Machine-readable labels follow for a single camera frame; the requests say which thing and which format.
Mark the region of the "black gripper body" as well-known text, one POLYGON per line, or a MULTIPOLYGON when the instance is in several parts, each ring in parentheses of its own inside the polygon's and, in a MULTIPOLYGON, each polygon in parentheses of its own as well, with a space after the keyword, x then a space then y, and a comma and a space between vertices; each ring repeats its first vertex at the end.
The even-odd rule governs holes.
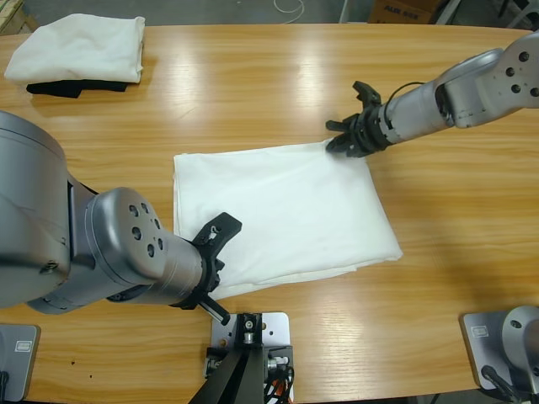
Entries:
POLYGON ((200 306, 218 323, 227 325, 230 322, 230 313, 209 296, 220 282, 218 272, 224 268, 224 263, 217 258, 218 251, 209 243, 190 242, 190 244, 201 258, 200 281, 186 298, 170 306, 182 310, 194 310, 200 306))
POLYGON ((367 157, 376 152, 382 152, 391 142, 382 133, 379 118, 381 105, 371 105, 360 114, 351 117, 349 123, 350 157, 367 157))

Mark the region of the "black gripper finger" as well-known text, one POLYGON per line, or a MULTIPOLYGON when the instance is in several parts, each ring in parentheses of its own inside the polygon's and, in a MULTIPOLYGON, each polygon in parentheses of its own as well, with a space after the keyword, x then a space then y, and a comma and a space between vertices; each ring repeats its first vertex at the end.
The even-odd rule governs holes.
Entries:
POLYGON ((348 117, 342 121, 328 120, 326 129, 330 131, 353 133, 357 124, 357 117, 348 117))
POLYGON ((326 151, 332 154, 342 154, 346 157, 355 157, 355 144, 350 134, 335 136, 327 145, 326 151))

